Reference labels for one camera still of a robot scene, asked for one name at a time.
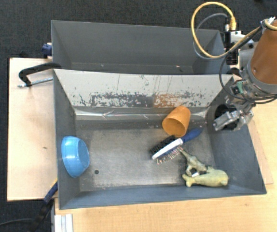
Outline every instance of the cable connector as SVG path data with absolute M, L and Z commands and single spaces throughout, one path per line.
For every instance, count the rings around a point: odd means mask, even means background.
M 231 17 L 230 30 L 231 31 L 236 31 L 236 28 L 237 28 L 236 19 L 235 19 L 235 17 Z

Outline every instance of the toy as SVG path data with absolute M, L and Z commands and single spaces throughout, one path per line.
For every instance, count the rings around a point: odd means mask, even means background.
M 186 186 L 191 187 L 192 184 L 198 184 L 208 187 L 221 187 L 226 186 L 229 180 L 229 176 L 223 170 L 214 169 L 211 166 L 206 166 L 200 162 L 196 156 L 192 156 L 185 152 L 181 153 L 187 159 L 186 174 L 182 175 L 182 178 L 186 181 Z M 191 174 L 191 170 L 196 169 L 196 174 Z

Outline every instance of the black cable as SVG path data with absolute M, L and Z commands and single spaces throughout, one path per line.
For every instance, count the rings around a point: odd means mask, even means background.
M 15 219 L 15 220 L 10 220 L 7 222 L 0 223 L 0 226 L 10 224 L 10 223 L 16 223 L 16 222 L 32 222 L 34 219 L 31 218 L 22 218 L 22 219 Z

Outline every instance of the rust stain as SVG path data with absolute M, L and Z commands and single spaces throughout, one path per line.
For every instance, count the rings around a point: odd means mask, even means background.
M 178 97 L 173 94 L 156 95 L 153 106 L 156 108 L 174 107 L 177 101 Z

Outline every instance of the gray carpet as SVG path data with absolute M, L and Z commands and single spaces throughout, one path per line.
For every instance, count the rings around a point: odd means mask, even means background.
M 207 0 L 0 0 L 0 223 L 11 219 L 34 218 L 41 201 L 6 202 L 8 72 L 9 57 L 24 51 L 41 58 L 43 43 L 51 41 L 51 20 L 75 20 L 165 27 L 188 27 L 189 16 Z M 277 16 L 277 0 L 217 0 L 232 8 L 238 26 L 248 33 L 269 16 Z M 197 21 L 222 11 L 203 9 Z M 206 28 L 222 30 L 220 21 Z M 0 227 L 1 231 L 26 231 L 27 224 Z M 49 224 L 41 231 L 49 231 Z

